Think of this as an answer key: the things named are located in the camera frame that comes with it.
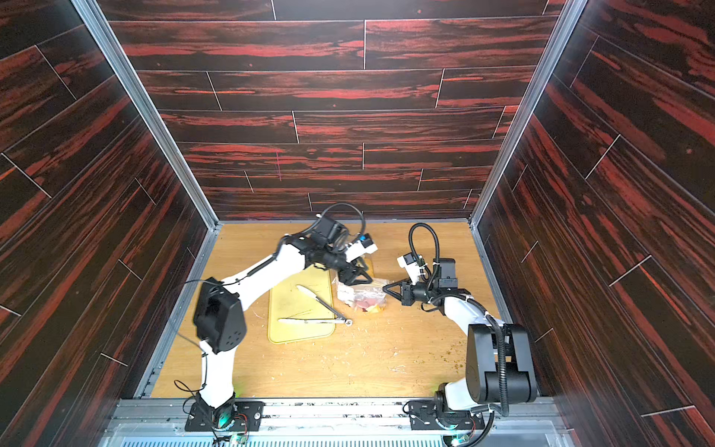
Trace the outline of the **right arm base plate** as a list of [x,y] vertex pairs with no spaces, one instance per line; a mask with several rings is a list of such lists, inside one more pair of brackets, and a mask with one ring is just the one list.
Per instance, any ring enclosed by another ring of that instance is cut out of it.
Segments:
[[453,411],[435,400],[408,400],[402,407],[412,430],[467,431],[485,428],[481,416],[470,411]]

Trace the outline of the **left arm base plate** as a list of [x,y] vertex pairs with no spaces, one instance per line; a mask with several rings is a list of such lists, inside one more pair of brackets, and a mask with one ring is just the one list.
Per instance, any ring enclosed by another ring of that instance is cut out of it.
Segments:
[[184,430],[187,432],[206,433],[257,432],[262,424],[264,402],[260,402],[260,400],[236,400],[232,404],[232,409],[229,408],[227,403],[218,409],[214,409],[203,400],[194,402]]

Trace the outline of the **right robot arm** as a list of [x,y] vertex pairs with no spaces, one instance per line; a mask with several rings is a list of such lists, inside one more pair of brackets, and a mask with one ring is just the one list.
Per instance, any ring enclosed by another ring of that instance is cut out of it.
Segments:
[[441,256],[430,225],[413,225],[408,243],[410,251],[398,258],[407,279],[383,291],[404,307],[418,304],[426,313],[438,311],[467,337],[465,377],[440,385],[432,402],[409,402],[409,417],[425,426],[458,429],[478,413],[508,416],[513,405],[534,402],[538,385],[527,331],[500,320],[458,286],[455,260]]

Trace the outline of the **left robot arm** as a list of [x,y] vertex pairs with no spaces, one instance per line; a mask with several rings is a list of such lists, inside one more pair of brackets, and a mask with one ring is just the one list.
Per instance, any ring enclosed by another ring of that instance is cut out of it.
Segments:
[[268,257],[225,279],[199,279],[193,324],[202,351],[202,382],[197,390],[176,387],[195,400],[190,413],[213,433],[227,431],[238,420],[233,371],[236,349],[247,333],[245,311],[282,281],[311,266],[333,270],[346,286],[372,283],[363,256],[377,251],[366,231],[363,213],[337,202],[317,215],[307,228],[283,236]]

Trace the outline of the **clear resealable bag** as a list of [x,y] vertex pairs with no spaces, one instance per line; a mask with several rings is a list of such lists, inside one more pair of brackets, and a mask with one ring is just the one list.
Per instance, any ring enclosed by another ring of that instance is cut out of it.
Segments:
[[374,279],[370,284],[346,286],[335,275],[331,276],[331,286],[339,302],[357,312],[379,313],[387,306],[387,294],[383,291],[386,279]]

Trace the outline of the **metal tongs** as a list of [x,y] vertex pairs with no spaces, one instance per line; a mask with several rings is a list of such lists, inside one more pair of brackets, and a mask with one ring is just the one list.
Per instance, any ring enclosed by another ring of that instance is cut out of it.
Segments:
[[350,320],[350,318],[338,311],[327,301],[323,300],[311,289],[305,287],[304,285],[297,285],[296,289],[301,292],[301,294],[312,300],[317,307],[315,309],[309,309],[305,312],[299,313],[295,316],[279,318],[277,320],[278,322],[293,325],[331,324],[343,325],[346,327],[351,327],[353,325],[353,320]]

